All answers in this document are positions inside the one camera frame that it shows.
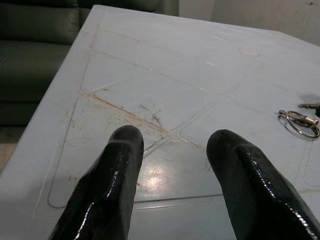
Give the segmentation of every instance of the table surface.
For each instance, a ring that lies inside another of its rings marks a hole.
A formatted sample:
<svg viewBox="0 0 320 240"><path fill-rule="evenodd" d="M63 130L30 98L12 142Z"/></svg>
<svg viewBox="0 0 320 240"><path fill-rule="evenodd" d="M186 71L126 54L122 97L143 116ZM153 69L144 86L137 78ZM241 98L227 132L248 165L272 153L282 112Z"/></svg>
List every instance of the table surface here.
<svg viewBox="0 0 320 240"><path fill-rule="evenodd" d="M77 181L122 125L145 152L129 240L234 240L206 157L216 130L259 146L320 220L314 116L320 48L270 30L96 5L0 176L0 239L46 239Z"/></svg>

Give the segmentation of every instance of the dark green leather sofa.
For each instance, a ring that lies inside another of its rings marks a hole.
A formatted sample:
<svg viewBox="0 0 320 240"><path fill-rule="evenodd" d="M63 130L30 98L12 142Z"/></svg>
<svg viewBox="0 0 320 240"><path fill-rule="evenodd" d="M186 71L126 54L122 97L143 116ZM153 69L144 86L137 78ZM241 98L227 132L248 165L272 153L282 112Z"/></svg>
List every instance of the dark green leather sofa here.
<svg viewBox="0 0 320 240"><path fill-rule="evenodd" d="M0 126L28 124L95 4L179 12L179 0L0 0Z"/></svg>

